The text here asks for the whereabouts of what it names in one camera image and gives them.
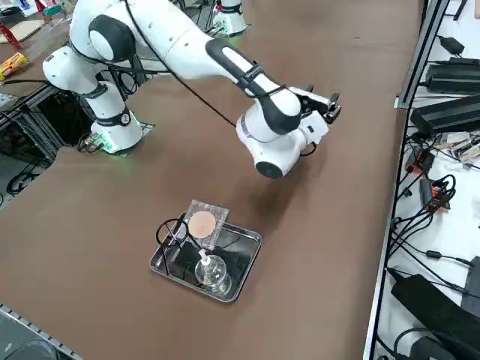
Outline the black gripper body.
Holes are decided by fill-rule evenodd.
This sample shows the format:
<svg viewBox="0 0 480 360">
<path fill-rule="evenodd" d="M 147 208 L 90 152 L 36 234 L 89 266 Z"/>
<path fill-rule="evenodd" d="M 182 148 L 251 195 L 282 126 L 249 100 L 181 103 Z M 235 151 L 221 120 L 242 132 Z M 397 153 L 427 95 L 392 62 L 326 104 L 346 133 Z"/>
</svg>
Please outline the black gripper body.
<svg viewBox="0 0 480 360">
<path fill-rule="evenodd" d="M 328 101 L 328 110 L 323 115 L 325 121 L 331 125 L 341 113 L 340 94 L 334 93 Z"/>
</svg>

